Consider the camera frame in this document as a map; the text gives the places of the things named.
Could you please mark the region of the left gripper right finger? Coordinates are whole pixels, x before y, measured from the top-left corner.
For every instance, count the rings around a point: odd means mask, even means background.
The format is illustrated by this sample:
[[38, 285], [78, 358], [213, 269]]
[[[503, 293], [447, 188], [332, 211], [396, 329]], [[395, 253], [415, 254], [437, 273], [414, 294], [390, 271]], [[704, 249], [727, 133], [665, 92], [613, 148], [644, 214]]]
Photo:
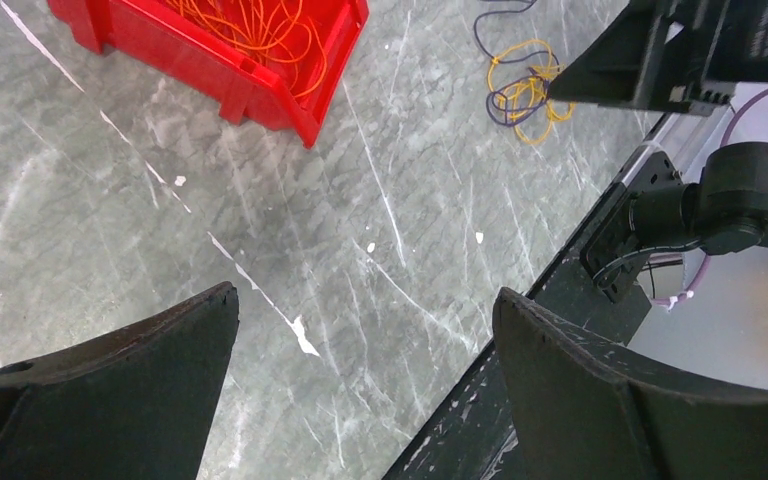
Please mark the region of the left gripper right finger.
[[768, 479], [768, 390], [691, 373], [509, 289], [493, 335], [526, 479]]

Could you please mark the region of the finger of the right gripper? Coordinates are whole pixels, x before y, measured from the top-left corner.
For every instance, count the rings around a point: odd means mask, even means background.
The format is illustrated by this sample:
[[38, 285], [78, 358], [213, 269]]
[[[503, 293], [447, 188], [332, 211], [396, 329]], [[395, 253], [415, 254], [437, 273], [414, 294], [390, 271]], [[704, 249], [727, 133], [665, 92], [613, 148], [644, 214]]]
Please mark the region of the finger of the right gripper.
[[553, 100], [620, 105], [629, 101], [643, 57], [643, 27], [621, 13], [549, 86]]

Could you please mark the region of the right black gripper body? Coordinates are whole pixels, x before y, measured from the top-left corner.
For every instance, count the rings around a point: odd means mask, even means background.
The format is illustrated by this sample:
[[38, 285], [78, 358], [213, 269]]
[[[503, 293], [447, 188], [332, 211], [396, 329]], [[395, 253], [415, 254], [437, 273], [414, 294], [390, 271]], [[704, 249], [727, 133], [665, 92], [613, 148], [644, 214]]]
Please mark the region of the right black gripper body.
[[768, 84], [768, 1], [632, 1], [624, 17], [643, 30], [632, 109], [706, 115]]

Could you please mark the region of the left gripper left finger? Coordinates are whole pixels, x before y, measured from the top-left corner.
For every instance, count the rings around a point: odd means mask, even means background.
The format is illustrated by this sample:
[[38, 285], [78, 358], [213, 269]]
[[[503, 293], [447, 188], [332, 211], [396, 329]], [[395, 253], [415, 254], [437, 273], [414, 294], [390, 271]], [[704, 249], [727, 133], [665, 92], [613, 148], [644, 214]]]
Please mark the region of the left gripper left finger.
[[193, 479], [239, 327], [217, 284], [161, 313], [0, 368], [0, 479]]

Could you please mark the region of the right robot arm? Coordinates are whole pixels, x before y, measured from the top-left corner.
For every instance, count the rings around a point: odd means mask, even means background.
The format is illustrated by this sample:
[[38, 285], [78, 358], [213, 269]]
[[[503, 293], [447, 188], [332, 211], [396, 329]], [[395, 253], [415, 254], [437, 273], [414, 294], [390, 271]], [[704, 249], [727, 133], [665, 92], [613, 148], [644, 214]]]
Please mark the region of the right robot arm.
[[[741, 82], [768, 83], [768, 1], [631, 1], [551, 83], [551, 99], [708, 116]], [[768, 142], [711, 153], [700, 180], [636, 198], [645, 247], [768, 248]]]

